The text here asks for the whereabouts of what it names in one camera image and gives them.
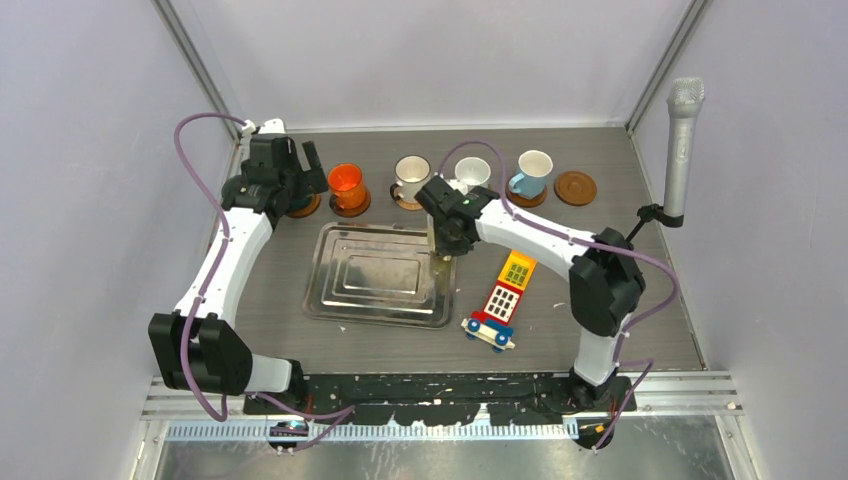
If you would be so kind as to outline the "brown wooden coaster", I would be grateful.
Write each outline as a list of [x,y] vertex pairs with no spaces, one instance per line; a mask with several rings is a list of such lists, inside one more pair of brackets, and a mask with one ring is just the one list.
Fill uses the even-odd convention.
[[506,189],[507,199],[514,205],[522,209],[532,209],[543,204],[547,198],[548,188],[544,187],[542,192],[532,198],[525,198],[517,193],[512,192],[509,188]]
[[575,207],[592,203],[597,195],[595,181],[581,171],[566,171],[554,181],[556,196],[565,204]]
[[337,195],[331,195],[329,198],[329,207],[335,215],[344,218],[357,217],[366,212],[371,205],[371,195],[369,192],[365,194],[362,203],[356,207],[342,208],[338,200],[339,197]]
[[321,204],[321,196],[313,194],[310,196],[308,203],[297,210],[292,210],[286,213],[286,216],[293,219],[305,218],[312,215]]

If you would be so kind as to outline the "orange cup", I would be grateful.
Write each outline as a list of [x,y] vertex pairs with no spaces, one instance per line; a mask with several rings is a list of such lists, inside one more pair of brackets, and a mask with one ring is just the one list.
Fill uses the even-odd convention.
[[366,186],[361,169],[351,163],[343,163],[333,167],[327,182],[332,195],[339,197],[342,208],[356,207],[362,203],[366,194]]

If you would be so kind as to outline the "light patterned wooden coaster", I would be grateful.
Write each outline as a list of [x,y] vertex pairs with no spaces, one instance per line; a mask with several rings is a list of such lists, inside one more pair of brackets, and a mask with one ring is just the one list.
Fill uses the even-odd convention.
[[405,200],[397,189],[391,191],[391,196],[395,203],[404,210],[419,211],[422,209],[419,203]]

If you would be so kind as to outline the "grey white cup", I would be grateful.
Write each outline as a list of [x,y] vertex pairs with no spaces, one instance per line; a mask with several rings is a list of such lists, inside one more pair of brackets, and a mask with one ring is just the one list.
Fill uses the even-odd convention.
[[454,177],[447,180],[448,185],[461,194],[469,193],[474,187],[490,186],[491,167],[479,157],[466,157],[454,167]]

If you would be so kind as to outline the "yellow green handled cup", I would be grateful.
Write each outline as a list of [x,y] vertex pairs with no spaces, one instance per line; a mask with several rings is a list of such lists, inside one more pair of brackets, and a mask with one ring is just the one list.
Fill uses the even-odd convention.
[[432,217],[427,217],[426,221],[427,246],[430,257],[430,265],[432,267],[433,273],[436,274],[449,272],[452,268],[455,267],[453,258],[451,256],[439,255],[436,252],[437,242],[434,220]]

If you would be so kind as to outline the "white metallic cup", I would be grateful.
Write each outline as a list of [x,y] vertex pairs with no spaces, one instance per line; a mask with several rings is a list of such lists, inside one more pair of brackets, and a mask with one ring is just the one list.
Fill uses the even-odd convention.
[[415,195],[431,177],[431,165],[418,155],[400,158],[394,167],[395,182],[390,187],[390,196],[398,204],[409,204],[415,209],[420,205]]

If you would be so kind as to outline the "light blue handled cup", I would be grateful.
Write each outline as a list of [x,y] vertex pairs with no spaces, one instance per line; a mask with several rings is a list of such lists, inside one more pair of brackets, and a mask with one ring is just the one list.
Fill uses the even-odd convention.
[[516,173],[508,180],[510,193],[525,199],[533,199],[546,188],[553,170],[552,158],[540,150],[528,150],[518,157]]

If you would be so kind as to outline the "silver metal tray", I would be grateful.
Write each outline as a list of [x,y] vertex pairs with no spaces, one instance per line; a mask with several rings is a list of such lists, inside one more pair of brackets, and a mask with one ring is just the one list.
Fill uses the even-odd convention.
[[424,229],[328,223],[302,308],[316,320],[441,329],[452,317],[454,265],[433,273]]

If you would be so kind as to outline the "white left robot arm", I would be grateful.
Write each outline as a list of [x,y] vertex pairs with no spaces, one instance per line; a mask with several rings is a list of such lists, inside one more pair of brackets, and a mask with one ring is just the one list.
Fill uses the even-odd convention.
[[191,287],[170,313],[148,326],[165,385],[204,393],[268,392],[280,412],[298,412],[307,398],[296,360],[253,353],[235,331],[247,280],[279,219],[309,213],[328,183],[312,141],[296,144],[284,134],[259,133],[248,144],[238,175],[215,201],[224,218]]

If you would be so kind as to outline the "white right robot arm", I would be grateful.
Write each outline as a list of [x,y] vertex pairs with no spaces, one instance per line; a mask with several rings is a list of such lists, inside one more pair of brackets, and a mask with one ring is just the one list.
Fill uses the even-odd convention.
[[415,195],[430,216],[434,251],[462,256],[478,242],[516,250],[568,283],[571,315],[580,325],[580,343],[562,399],[581,410],[596,410],[611,395],[625,327],[646,289],[622,234],[578,231],[513,205],[500,194],[475,186],[467,193],[440,176]]

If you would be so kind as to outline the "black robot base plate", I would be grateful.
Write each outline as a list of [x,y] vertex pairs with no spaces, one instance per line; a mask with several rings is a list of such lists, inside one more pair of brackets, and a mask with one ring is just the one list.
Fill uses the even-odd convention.
[[274,397],[310,414],[353,406],[346,422],[355,425],[468,425],[487,412],[494,426],[518,426],[552,425],[564,415],[583,412],[609,417],[631,387],[629,378],[619,376],[602,398],[585,395],[585,406],[572,393],[572,384],[567,375],[553,373],[315,374],[294,394]]

